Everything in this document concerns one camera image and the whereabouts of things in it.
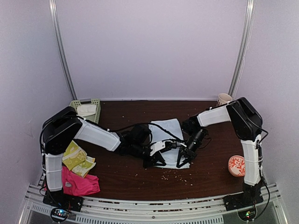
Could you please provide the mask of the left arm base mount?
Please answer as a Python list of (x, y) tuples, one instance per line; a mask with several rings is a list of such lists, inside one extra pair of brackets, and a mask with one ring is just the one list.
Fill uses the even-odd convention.
[(46, 191), (43, 203), (62, 208), (64, 210), (80, 212), (84, 199), (80, 196), (71, 196), (60, 191)]

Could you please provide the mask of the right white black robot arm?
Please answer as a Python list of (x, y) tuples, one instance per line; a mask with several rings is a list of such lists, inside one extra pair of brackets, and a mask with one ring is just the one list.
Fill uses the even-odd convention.
[(207, 135), (207, 126), (224, 122), (232, 123), (242, 145), (245, 177), (239, 201), (242, 205), (249, 206), (260, 196), (263, 183), (261, 142), (264, 130), (261, 115), (245, 97), (211, 107), (183, 122), (182, 130), (189, 135), (189, 139), (179, 148), (177, 167), (182, 167), (196, 157), (196, 150)]

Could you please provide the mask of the light blue towel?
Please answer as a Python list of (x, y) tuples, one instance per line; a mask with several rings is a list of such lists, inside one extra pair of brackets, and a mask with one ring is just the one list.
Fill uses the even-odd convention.
[[(178, 119), (157, 120), (157, 121), (152, 121), (151, 123), (161, 126), (166, 131), (170, 132), (174, 136), (183, 140), (183, 134)], [(151, 143), (166, 141), (168, 139), (174, 139), (174, 137), (172, 137), (170, 134), (167, 134), (157, 126), (149, 125), (149, 129), (151, 130), (152, 133), (152, 137), (150, 138)], [(189, 169), (190, 163), (186, 163), (182, 167), (177, 168), (178, 152), (179, 152), (179, 148), (177, 147), (161, 153), (161, 156), (165, 160), (166, 165), (165, 166), (154, 165), (154, 166), (157, 168), (168, 168), (168, 169)]]

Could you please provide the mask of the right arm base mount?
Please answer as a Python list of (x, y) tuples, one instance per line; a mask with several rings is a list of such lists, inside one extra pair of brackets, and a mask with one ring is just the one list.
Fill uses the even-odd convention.
[(250, 193), (242, 192), (234, 195), (227, 195), (223, 197), (223, 202), (226, 211), (239, 210), (249, 206), (254, 206), (257, 203), (263, 202), (263, 197), (260, 193), (252, 197)]

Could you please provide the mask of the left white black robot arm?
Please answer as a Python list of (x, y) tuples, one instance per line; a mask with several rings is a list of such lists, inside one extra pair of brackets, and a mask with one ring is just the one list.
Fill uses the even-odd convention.
[(162, 155), (154, 153), (145, 141), (152, 137), (148, 123), (137, 123), (118, 130), (103, 128), (80, 117), (68, 106), (43, 123), (40, 134), (42, 168), (47, 196), (57, 207), (67, 203), (62, 182), (62, 157), (73, 140), (82, 140), (120, 155), (143, 160), (144, 168), (166, 165)]

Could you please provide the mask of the cream white towel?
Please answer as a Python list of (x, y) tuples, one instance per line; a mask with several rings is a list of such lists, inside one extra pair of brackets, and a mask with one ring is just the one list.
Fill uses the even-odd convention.
[(96, 104), (83, 104), (77, 106), (77, 113), (79, 116), (86, 117), (96, 114), (97, 105)]

